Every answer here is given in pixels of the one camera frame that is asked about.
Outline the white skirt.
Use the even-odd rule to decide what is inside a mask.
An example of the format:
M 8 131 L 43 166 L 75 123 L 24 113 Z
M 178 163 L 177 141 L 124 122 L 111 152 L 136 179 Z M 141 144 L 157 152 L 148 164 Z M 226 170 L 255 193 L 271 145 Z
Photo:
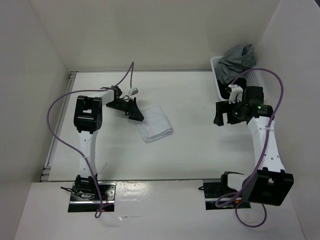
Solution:
M 160 106 L 144 110 L 143 116 L 144 120 L 136 122 L 136 126 L 145 143 L 151 143 L 173 134 L 173 127 Z

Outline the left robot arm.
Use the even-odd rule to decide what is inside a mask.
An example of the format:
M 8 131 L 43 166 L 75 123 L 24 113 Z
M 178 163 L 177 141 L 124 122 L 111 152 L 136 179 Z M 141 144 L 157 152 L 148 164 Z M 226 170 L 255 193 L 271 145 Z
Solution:
M 144 121 L 136 98 L 123 99 L 117 86 L 103 89 L 91 96 L 80 95 L 76 99 L 73 124 L 80 142 L 80 165 L 74 181 L 74 190 L 88 200 L 99 197 L 98 173 L 96 169 L 96 141 L 103 125 L 103 107 L 124 112 L 130 119 Z

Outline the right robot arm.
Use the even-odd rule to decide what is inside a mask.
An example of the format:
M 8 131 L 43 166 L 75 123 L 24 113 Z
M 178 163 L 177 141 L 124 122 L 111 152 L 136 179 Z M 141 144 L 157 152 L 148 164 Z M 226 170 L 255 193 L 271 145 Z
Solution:
M 229 99 L 219 101 L 213 123 L 224 125 L 223 115 L 231 125 L 245 122 L 249 128 L 254 149 L 255 167 L 248 176 L 226 171 L 221 175 L 219 192 L 229 197 L 234 192 L 247 202 L 280 206 L 294 183 L 281 161 L 276 137 L 273 107 L 264 103 L 263 88 L 229 85 Z

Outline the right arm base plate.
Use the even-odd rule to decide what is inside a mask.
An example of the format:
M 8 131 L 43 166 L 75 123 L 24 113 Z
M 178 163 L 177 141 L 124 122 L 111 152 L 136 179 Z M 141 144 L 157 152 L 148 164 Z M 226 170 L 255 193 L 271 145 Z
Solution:
M 235 191 L 234 189 L 223 188 L 221 185 L 221 181 L 217 178 L 212 180 L 204 180 L 202 182 L 202 185 L 198 187 L 198 190 L 203 192 L 205 209 L 207 211 L 235 209 L 236 206 L 243 201 L 241 197 L 238 197 L 232 203 L 224 207 L 216 207 L 216 201 L 220 196 Z

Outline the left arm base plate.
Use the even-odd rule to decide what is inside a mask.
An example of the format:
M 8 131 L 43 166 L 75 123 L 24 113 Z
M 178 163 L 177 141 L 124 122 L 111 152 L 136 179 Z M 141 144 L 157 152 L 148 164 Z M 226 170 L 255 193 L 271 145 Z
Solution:
M 99 190 L 102 197 L 102 212 L 114 212 L 116 184 L 114 182 L 99 182 Z M 76 187 L 60 187 L 70 193 L 68 212 L 69 213 L 89 213 L 95 212 L 100 207 L 98 194 L 76 190 Z

